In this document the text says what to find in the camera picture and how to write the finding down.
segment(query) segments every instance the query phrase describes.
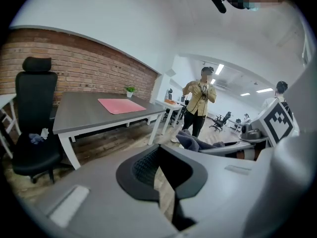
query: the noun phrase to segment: pink desk mat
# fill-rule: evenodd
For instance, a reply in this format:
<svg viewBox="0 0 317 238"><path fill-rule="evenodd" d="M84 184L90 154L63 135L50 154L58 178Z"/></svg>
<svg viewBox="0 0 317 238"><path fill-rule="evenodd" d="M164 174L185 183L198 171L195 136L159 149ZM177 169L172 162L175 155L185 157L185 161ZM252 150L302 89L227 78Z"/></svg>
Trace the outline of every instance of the pink desk mat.
<svg viewBox="0 0 317 238"><path fill-rule="evenodd" d="M98 101L114 115L146 110L146 108L127 99L98 99Z"/></svg>

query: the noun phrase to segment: man in yellow shirt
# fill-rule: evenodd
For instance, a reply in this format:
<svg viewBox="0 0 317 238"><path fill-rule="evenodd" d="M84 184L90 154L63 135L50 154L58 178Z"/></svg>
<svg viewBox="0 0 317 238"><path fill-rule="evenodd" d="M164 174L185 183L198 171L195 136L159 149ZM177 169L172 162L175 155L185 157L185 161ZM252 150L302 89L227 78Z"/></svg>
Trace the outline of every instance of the man in yellow shirt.
<svg viewBox="0 0 317 238"><path fill-rule="evenodd" d="M191 81L183 89L183 95L192 93L192 99L187 106L182 129L188 129L193 125L195 137L199 136L204 125L208 113L208 100L214 103L217 97L216 90L211 85L212 73L212 67L204 67L201 80Z"/></svg>

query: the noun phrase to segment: chair caster wheel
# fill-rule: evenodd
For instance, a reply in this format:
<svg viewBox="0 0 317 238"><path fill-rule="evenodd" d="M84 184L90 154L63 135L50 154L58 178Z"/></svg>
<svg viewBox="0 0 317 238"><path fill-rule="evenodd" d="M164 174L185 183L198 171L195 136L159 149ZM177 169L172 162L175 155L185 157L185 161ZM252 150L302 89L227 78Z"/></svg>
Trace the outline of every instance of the chair caster wheel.
<svg viewBox="0 0 317 238"><path fill-rule="evenodd" d="M31 183L36 184L37 180L34 177L31 177Z"/></svg>

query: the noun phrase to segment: blue cloth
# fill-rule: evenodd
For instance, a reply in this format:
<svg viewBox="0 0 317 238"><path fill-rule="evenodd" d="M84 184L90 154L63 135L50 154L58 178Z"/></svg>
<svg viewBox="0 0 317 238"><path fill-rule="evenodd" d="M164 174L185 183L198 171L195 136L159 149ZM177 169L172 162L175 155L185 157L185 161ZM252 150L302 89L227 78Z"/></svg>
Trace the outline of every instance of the blue cloth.
<svg viewBox="0 0 317 238"><path fill-rule="evenodd" d="M39 142L44 142L44 140L42 139L42 137L38 134L29 134L29 138L31 140L31 143L34 145L37 145Z"/></svg>
<svg viewBox="0 0 317 238"><path fill-rule="evenodd" d="M198 138L192 136L190 134L190 131L187 129L179 131L176 135L176 138L185 149L194 152L225 146L223 142L217 142L215 144L210 145L203 141L200 141Z"/></svg>

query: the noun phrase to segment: black hair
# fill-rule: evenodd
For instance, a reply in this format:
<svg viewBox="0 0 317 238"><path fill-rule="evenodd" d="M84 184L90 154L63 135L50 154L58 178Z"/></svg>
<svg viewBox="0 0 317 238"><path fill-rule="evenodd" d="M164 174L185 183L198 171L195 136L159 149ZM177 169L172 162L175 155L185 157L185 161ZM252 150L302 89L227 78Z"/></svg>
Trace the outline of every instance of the black hair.
<svg viewBox="0 0 317 238"><path fill-rule="evenodd" d="M204 67L204 68L202 68L202 72L203 71L206 71L206 70L209 70L209 71L211 71L212 73L213 73L213 68L212 67Z"/></svg>
<svg viewBox="0 0 317 238"><path fill-rule="evenodd" d="M284 81L279 81L276 85L276 91L279 94L283 94L288 88L288 84Z"/></svg>

